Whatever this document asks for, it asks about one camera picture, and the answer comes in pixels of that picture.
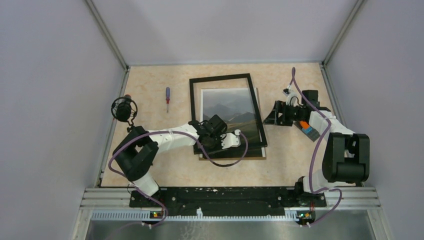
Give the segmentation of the black picture frame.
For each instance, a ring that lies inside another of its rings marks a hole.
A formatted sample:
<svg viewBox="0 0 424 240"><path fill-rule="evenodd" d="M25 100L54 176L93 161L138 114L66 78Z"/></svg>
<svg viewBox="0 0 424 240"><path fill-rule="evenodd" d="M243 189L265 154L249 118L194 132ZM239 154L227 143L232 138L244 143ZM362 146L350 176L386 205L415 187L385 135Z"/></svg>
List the black picture frame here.
<svg viewBox="0 0 424 240"><path fill-rule="evenodd" d="M259 108L258 90L249 73L197 77L189 80L190 115L202 122L218 115L227 131L240 130L247 138L239 147L211 153L215 160L233 160L245 153L246 159L265 159L268 145Z"/></svg>

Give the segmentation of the blue red screwdriver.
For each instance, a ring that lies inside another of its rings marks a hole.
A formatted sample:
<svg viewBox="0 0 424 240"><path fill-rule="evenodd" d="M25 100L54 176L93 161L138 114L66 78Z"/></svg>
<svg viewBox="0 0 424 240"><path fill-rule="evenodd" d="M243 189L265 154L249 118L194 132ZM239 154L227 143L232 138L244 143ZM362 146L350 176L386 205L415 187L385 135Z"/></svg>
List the blue red screwdriver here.
<svg viewBox="0 0 424 240"><path fill-rule="evenodd" d="M170 96L171 96L171 89L170 87L166 87L165 89L165 100L166 100L166 112L169 112L169 104L170 104Z"/></svg>

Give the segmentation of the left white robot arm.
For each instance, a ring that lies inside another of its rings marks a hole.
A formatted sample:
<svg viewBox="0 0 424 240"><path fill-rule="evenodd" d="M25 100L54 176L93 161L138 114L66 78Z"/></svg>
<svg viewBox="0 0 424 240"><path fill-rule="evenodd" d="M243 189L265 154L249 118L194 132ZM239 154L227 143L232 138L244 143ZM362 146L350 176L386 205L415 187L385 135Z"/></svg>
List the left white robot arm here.
<svg viewBox="0 0 424 240"><path fill-rule="evenodd" d="M192 120L181 126L161 130L134 126L112 152L112 159L128 182L142 191L141 200L147 206L154 207L161 198L159 185L149 172L156 155L197 143L205 150L221 150L227 129L227 124L217 115L210 120Z"/></svg>

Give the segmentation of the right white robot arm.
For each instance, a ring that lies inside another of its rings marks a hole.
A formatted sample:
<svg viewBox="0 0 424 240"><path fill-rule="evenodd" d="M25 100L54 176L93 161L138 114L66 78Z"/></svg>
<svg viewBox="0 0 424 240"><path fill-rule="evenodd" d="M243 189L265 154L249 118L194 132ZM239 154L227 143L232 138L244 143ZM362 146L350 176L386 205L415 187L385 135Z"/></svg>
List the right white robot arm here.
<svg viewBox="0 0 424 240"><path fill-rule="evenodd" d="M370 174L370 138L344 126L331 110L321 106L317 90L303 90L298 96L294 90L284 89L285 101L277 100L263 124L296 126L316 148L325 141L326 147L318 170L310 169L299 179L302 187L293 192L299 206L307 206L314 194L342 184L364 182Z"/></svg>

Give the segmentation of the orange green tape dispenser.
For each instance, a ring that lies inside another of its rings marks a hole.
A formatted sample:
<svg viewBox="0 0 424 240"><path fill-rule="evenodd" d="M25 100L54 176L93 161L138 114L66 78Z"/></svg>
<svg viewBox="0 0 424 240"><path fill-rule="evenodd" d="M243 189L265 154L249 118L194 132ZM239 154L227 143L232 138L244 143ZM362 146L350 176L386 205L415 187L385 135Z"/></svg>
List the orange green tape dispenser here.
<svg viewBox="0 0 424 240"><path fill-rule="evenodd" d="M310 128L310 125L306 121L300 121L299 124L304 130L307 130Z"/></svg>

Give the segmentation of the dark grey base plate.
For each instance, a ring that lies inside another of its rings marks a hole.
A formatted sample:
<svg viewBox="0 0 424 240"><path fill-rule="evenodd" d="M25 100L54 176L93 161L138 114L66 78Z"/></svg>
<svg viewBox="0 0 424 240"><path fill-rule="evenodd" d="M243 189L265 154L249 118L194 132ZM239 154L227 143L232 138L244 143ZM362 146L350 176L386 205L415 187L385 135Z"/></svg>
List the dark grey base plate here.
<svg viewBox="0 0 424 240"><path fill-rule="evenodd" d="M300 121L295 121L293 123L295 127L297 127L304 135L306 135L312 142L315 142L320 138L320 133L310 125L309 129L302 129L300 125Z"/></svg>

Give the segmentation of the black microphone with shock mount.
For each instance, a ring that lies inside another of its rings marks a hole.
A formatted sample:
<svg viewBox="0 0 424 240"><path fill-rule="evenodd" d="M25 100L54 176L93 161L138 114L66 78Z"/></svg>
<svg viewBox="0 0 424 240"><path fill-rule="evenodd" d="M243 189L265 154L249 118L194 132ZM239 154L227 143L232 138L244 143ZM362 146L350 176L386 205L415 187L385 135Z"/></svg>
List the black microphone with shock mount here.
<svg viewBox="0 0 424 240"><path fill-rule="evenodd" d="M138 114L138 106L129 94L116 98L111 104L111 114L115 120L127 123L127 132L134 128L134 119Z"/></svg>

